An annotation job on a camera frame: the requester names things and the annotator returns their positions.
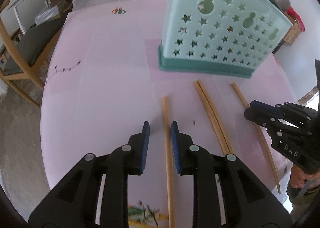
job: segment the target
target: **chopstick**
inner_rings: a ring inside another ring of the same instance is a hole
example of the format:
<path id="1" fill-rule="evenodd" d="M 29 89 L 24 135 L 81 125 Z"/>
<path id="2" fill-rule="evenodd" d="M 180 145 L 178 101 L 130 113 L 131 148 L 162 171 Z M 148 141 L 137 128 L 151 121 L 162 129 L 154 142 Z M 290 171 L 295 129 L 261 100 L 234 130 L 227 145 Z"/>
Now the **chopstick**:
<path id="1" fill-rule="evenodd" d="M 169 209 L 169 227 L 174 228 L 174 191 L 173 191 L 173 163 L 172 163 L 172 145 L 170 134 L 170 108 L 168 97 L 163 97 L 163 123 L 164 123 L 164 146 L 165 146 L 165 163 L 167 174 L 167 193 Z"/>
<path id="2" fill-rule="evenodd" d="M 222 121 L 222 119 L 221 119 L 221 117 L 220 117 L 220 114 L 218 113 L 218 111 L 217 111 L 214 103 L 213 103 L 212 100 L 210 99 L 210 95 L 208 94 L 208 92 L 207 92 L 206 88 L 204 87 L 204 84 L 202 83 L 202 81 L 201 81 L 201 80 L 198 80 L 198 83 L 199 83 L 200 88 L 202 89 L 205 97 L 207 98 L 207 101 L 208 101 L 209 104 L 210 104 L 210 107 L 211 107 L 211 110 L 212 110 L 213 114 L 215 115 L 215 117 L 216 117 L 216 119 L 217 119 L 217 122 L 218 122 L 218 124 L 219 124 L 219 127 L 220 127 L 220 129 L 221 129 L 221 131 L 222 131 L 223 137 L 224 137 L 224 139 L 225 139 L 225 141 L 226 141 L 226 143 L 227 143 L 227 146 L 228 146 L 228 149 L 229 149 L 229 153 L 235 154 L 235 152 L 234 152 L 234 150 L 233 150 L 233 147 L 232 147 L 232 144 L 231 144 L 231 142 L 230 142 L 229 136 L 228 136 L 228 132 L 227 132 L 227 130 L 226 130 L 226 127 L 225 127 L 224 124 L 223 124 L 223 121 Z"/>
<path id="3" fill-rule="evenodd" d="M 239 99 L 241 100 L 243 106 L 247 109 L 250 107 L 249 103 L 246 101 L 244 95 L 242 94 L 241 90 L 239 89 L 239 87 L 237 86 L 236 83 L 232 83 L 231 86 L 233 87 L 234 91 L 236 92 L 236 94 L 238 95 Z M 278 193 L 281 194 L 281 190 L 280 190 L 280 182 L 279 182 L 279 176 L 278 176 L 278 172 L 277 172 L 277 168 L 276 168 L 276 164 L 273 160 L 273 157 L 272 157 L 272 154 L 271 154 L 271 150 L 270 150 L 270 147 L 267 143 L 267 140 L 266 140 L 266 137 L 264 136 L 263 132 L 262 132 L 262 129 L 259 125 L 255 124 L 253 122 L 253 124 L 255 125 L 257 131 L 258 131 L 258 134 L 259 134 L 259 137 L 263 143 L 263 146 L 264 146 L 264 149 L 266 150 L 267 152 L 267 155 L 268 155 L 268 159 L 269 159 L 269 162 L 270 162 L 270 165 L 271 165 L 271 169 L 272 169 L 272 173 L 273 173 L 273 176 L 275 178 L 275 181 L 276 181 L 276 185 L 277 185 L 277 188 L 278 188 Z"/>
<path id="4" fill-rule="evenodd" d="M 225 136 L 223 135 L 223 131 L 222 131 L 220 124 L 218 122 L 218 119 L 212 109 L 212 106 L 210 106 L 210 103 L 212 103 L 212 105 L 213 105 L 213 102 L 211 101 L 209 94 L 207 93 L 206 89 L 204 88 L 202 82 L 195 81 L 194 85 L 196 87 L 196 90 L 198 91 L 198 94 L 199 94 L 200 99 L 203 103 L 203 106 L 209 116 L 212 127 L 217 135 L 217 138 L 220 143 L 223 154 L 225 154 L 225 155 L 230 154 L 231 151 L 230 151 L 230 148 L 225 140 Z"/>

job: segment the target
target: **dark green basket base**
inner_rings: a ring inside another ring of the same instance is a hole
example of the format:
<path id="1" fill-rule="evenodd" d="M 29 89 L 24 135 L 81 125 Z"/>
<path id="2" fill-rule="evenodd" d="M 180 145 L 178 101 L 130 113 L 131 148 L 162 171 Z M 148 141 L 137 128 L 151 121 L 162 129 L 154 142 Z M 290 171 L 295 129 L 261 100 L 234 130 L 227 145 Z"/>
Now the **dark green basket base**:
<path id="1" fill-rule="evenodd" d="M 231 64 L 211 63 L 191 59 L 164 58 L 162 44 L 158 47 L 158 62 L 159 68 L 162 71 L 210 73 L 242 78 L 250 78 L 255 71 L 254 69 Z"/>

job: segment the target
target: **white wall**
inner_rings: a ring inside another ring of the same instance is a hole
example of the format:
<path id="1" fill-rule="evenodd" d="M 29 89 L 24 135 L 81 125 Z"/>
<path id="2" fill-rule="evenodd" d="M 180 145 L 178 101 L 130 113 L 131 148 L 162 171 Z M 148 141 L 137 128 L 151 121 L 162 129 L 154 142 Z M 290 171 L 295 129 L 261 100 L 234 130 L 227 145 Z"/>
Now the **white wall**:
<path id="1" fill-rule="evenodd" d="M 315 59 L 320 59 L 320 5 L 317 0 L 290 0 L 306 32 L 276 53 L 298 99 L 316 86 Z"/>

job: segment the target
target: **mint green basket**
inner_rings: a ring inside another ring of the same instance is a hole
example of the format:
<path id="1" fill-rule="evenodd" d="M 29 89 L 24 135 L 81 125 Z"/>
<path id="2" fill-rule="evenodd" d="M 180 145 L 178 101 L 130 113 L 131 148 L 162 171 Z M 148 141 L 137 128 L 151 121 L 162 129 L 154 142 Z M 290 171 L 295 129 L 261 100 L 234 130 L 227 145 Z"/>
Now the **mint green basket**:
<path id="1" fill-rule="evenodd" d="M 250 78 L 291 26 L 268 0 L 168 0 L 159 67 Z"/>

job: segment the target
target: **round table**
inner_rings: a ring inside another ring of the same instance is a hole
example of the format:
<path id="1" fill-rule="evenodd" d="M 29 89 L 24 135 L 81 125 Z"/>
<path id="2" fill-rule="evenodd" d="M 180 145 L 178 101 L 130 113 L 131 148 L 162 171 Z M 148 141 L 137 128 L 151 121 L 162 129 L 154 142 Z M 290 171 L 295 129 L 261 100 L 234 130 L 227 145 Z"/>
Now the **round table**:
<path id="1" fill-rule="evenodd" d="M 235 82 L 249 103 L 296 102 L 282 68 L 270 54 L 251 79 L 160 71 L 157 48 L 166 3 L 121 0 L 68 15 L 50 63 L 41 108 L 41 145 L 50 188 L 86 153 L 111 153 L 148 121 L 146 169 L 142 176 L 128 177 L 128 203 L 137 205 L 141 200 L 168 214 L 162 97 L 169 97 L 170 117 L 180 132 L 210 153 L 223 155 L 193 84 L 201 79 L 237 156 L 283 201 L 291 163 L 271 149 L 282 179 L 279 196 L 255 127 L 244 118 L 244 107 L 230 86 Z M 120 7 L 126 12 L 112 13 Z M 265 136 L 271 145 L 266 132 Z M 176 227 L 191 227 L 193 178 L 175 172 L 174 191 Z"/>

